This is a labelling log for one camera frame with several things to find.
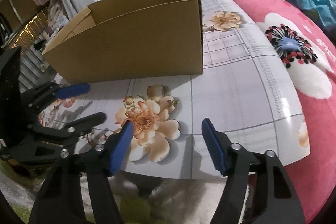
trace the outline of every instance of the flower print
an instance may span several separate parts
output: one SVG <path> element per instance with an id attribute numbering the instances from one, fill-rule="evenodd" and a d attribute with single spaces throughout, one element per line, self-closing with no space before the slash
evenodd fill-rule
<path id="1" fill-rule="evenodd" d="M 333 72 L 333 70 L 325 53 L 305 37 L 292 21 L 277 13 L 269 13 L 264 22 L 258 22 L 257 25 L 264 33 L 267 32 L 266 36 L 270 41 L 273 39 L 273 32 L 269 33 L 270 26 L 271 29 L 275 27 L 274 32 L 281 31 L 285 34 L 281 42 L 284 46 L 283 51 L 278 53 L 282 54 L 280 58 L 287 58 L 284 62 L 286 65 L 290 63 L 287 71 L 297 90 L 316 99 L 327 99 L 331 96 L 332 86 L 326 71 Z M 277 38 L 277 43 L 274 41 L 276 47 L 281 41 L 281 35 L 279 34 Z"/>
<path id="2" fill-rule="evenodd" d="M 317 55 L 310 48 L 309 42 L 298 36 L 297 32 L 288 26 L 280 24 L 279 27 L 268 27 L 265 34 L 286 68 L 290 68 L 291 62 L 294 62 L 295 58 L 300 64 L 308 64 L 308 62 L 314 64 L 316 62 Z"/>
<path id="3" fill-rule="evenodd" d="M 147 96 L 148 99 L 127 96 L 124 106 L 115 114 L 116 124 L 122 126 L 127 120 L 133 123 L 129 161 L 139 160 L 145 154 L 152 162 L 163 160 L 170 151 L 167 139 L 180 136 L 179 123 L 168 120 L 179 100 L 165 95 L 161 85 L 149 86 Z"/>
<path id="4" fill-rule="evenodd" d="M 76 102 L 76 99 L 77 99 L 77 96 L 72 97 L 72 98 L 68 98 L 68 99 L 63 99 L 62 103 L 63 103 L 65 108 L 69 108 L 74 104 L 74 102 Z"/>
<path id="5" fill-rule="evenodd" d="M 307 30 L 307 32 L 311 33 L 311 30 L 306 25 L 302 25 L 302 26 Z"/>
<path id="6" fill-rule="evenodd" d="M 228 31 L 231 28 L 239 28 L 238 24 L 242 24 L 240 15 L 235 12 L 225 13 L 217 12 L 209 21 L 204 23 L 204 31 Z"/>
<path id="7" fill-rule="evenodd" d="M 57 108 L 60 103 L 62 103 L 61 99 L 56 99 L 54 102 L 52 102 L 52 104 L 49 106 L 49 110 L 53 111 L 55 108 Z"/>
<path id="8" fill-rule="evenodd" d="M 56 99 L 54 102 L 50 104 L 49 107 L 47 107 L 43 112 L 40 113 L 42 118 L 45 116 L 45 111 L 49 111 L 49 119 L 54 120 L 56 117 L 56 114 L 61 106 L 64 106 L 65 108 L 71 107 L 74 102 L 76 102 L 77 96 L 67 99 Z"/>
<path id="9" fill-rule="evenodd" d="M 52 122 L 52 119 L 46 117 L 45 114 L 44 114 L 44 111 L 42 111 L 42 112 L 38 115 L 37 119 L 38 119 L 38 121 L 39 121 L 39 123 L 40 123 L 41 126 L 43 126 L 43 127 L 50 127 L 51 122 Z"/>
<path id="10" fill-rule="evenodd" d="M 308 129 L 305 121 L 302 122 L 299 129 L 299 144 L 300 146 L 306 148 L 309 145 Z"/>

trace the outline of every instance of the white flower print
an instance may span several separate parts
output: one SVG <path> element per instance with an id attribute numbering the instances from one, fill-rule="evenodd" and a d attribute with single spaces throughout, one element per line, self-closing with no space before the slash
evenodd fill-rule
<path id="1" fill-rule="evenodd" d="M 280 16 L 277 13 L 269 13 L 264 22 L 258 22 L 257 25 L 265 33 L 270 26 L 281 26 L 284 24 L 291 30 L 295 31 L 299 37 L 306 39 L 311 45 L 314 54 L 317 55 L 315 63 L 299 63 L 298 59 L 291 62 L 290 68 L 287 69 L 293 84 L 300 92 L 316 99 L 328 99 L 332 93 L 330 79 L 326 71 L 333 72 L 327 60 L 325 53 L 315 45 L 311 40 L 305 37 L 300 29 L 290 20 Z"/>
<path id="2" fill-rule="evenodd" d="M 311 30 L 306 25 L 302 25 L 302 26 L 307 30 L 307 32 L 311 33 Z"/>

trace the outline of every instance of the black and red flower pattern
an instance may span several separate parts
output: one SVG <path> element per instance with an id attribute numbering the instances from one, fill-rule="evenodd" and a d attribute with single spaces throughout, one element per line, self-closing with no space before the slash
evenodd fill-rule
<path id="1" fill-rule="evenodd" d="M 280 27 L 271 26 L 265 33 L 286 68 L 290 68 L 291 62 L 295 59 L 298 59 L 300 64 L 316 62 L 317 55 L 314 54 L 309 42 L 288 26 L 284 24 Z"/>

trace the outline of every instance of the cardboard box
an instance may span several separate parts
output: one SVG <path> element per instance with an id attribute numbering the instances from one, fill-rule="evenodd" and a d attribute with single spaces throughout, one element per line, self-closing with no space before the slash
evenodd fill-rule
<path id="1" fill-rule="evenodd" d="M 101 0 L 43 52 L 68 82 L 203 73 L 201 0 Z"/>

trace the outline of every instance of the pink bedspread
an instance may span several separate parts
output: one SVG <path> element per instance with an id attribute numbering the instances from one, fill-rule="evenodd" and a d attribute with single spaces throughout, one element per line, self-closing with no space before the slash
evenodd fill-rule
<path id="1" fill-rule="evenodd" d="M 336 49 L 312 20 L 285 0 L 234 1 L 277 50 L 300 98 L 311 152 L 286 170 L 309 223 L 336 185 Z M 293 48 L 301 50 L 290 53 Z"/>

